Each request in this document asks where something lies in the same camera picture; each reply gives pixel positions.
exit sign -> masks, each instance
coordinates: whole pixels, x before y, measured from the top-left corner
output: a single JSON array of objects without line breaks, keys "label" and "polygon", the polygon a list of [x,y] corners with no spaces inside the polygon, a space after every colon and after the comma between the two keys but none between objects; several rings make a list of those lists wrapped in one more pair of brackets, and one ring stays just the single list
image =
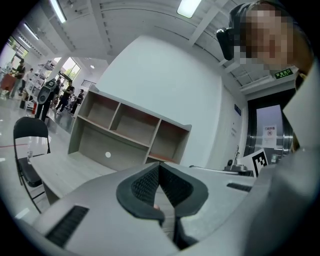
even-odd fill
[{"label": "exit sign", "polygon": [[290,75],[293,75],[294,73],[292,72],[292,70],[290,68],[287,68],[285,70],[282,70],[280,72],[277,72],[274,74],[276,79],[280,79],[280,78],[284,78]]}]

ceiling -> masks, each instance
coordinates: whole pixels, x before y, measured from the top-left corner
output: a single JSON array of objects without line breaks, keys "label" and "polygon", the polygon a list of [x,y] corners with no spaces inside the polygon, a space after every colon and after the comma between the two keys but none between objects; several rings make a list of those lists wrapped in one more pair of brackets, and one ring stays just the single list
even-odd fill
[{"label": "ceiling", "polygon": [[24,21],[37,33],[35,40],[22,26],[24,40],[40,57],[69,54],[90,69],[89,60],[106,65],[140,35],[161,28],[184,37],[215,57],[239,86],[270,76],[263,65],[224,60],[216,31],[228,27],[229,11],[248,0],[202,0],[192,18],[177,13],[181,0],[59,0],[66,22],[60,23],[48,0],[41,0]]}]

chair seat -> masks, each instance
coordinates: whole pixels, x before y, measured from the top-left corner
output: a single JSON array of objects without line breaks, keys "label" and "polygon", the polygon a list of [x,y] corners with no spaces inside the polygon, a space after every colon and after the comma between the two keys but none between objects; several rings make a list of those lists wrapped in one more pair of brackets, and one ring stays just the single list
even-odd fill
[{"label": "chair seat", "polygon": [[26,180],[27,184],[32,188],[40,186],[42,184],[42,180],[33,168],[33,166],[31,164],[28,164],[28,158],[20,158],[18,159],[18,161],[21,166],[22,175]]}]

display stand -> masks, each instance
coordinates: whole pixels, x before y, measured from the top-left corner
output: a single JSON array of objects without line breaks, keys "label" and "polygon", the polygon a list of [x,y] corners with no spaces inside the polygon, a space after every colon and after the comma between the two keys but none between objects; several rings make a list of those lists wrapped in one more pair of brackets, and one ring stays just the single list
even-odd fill
[{"label": "display stand", "polygon": [[45,75],[46,71],[52,71],[55,67],[55,64],[51,60],[48,60],[44,64],[38,64],[37,70],[33,73],[31,79],[25,85],[25,91],[28,93],[28,98],[25,104],[25,111],[32,110],[34,104],[37,101],[38,94],[42,85],[45,83],[47,77]]}]

glass door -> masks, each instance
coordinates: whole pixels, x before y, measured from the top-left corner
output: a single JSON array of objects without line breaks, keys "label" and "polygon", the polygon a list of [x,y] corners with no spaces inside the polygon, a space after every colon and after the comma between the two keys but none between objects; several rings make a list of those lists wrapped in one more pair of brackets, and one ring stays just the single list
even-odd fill
[{"label": "glass door", "polygon": [[268,163],[289,154],[293,130],[283,109],[295,94],[290,89],[248,101],[248,134],[244,156],[264,149]]}]

